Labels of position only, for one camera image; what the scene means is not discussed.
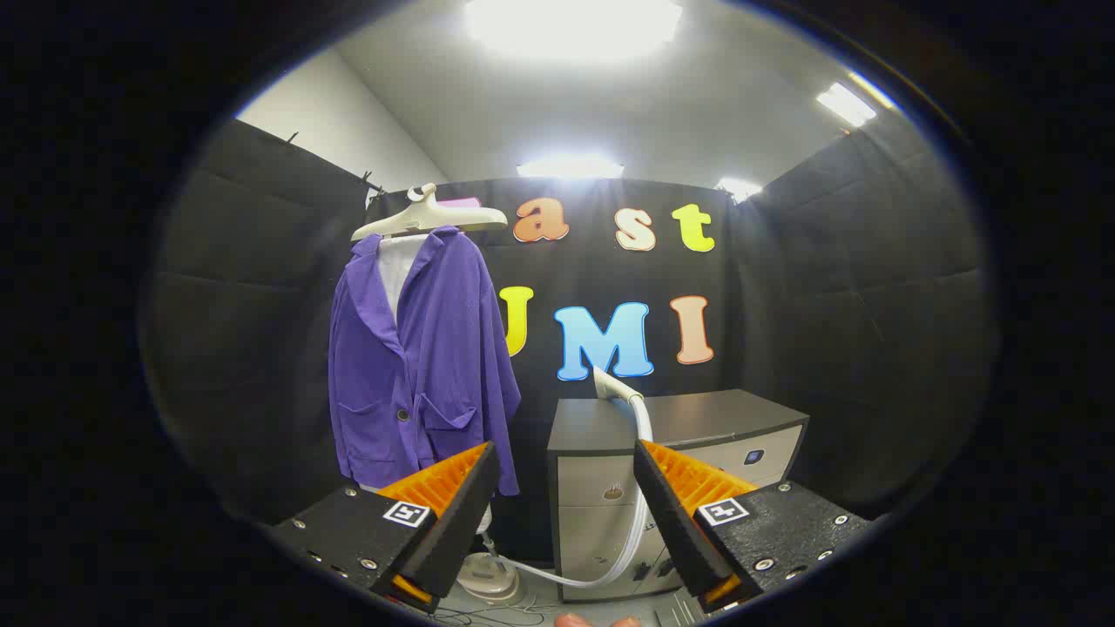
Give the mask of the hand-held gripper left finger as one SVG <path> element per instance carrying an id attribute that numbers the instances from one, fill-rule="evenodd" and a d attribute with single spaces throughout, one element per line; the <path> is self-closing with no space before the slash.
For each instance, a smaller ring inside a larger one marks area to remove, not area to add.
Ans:
<path id="1" fill-rule="evenodd" d="M 274 542 L 353 592 L 433 612 L 471 554 L 498 478 L 497 446 L 485 442 L 378 492 L 337 489 L 275 524 Z"/>

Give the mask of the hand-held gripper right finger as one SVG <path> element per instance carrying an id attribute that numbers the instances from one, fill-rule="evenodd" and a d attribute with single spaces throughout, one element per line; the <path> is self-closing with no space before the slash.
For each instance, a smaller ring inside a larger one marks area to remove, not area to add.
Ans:
<path id="1" fill-rule="evenodd" d="M 647 440 L 633 450 L 633 472 L 673 569 L 704 612 L 816 571 L 872 528 L 795 482 L 756 488 Z"/>

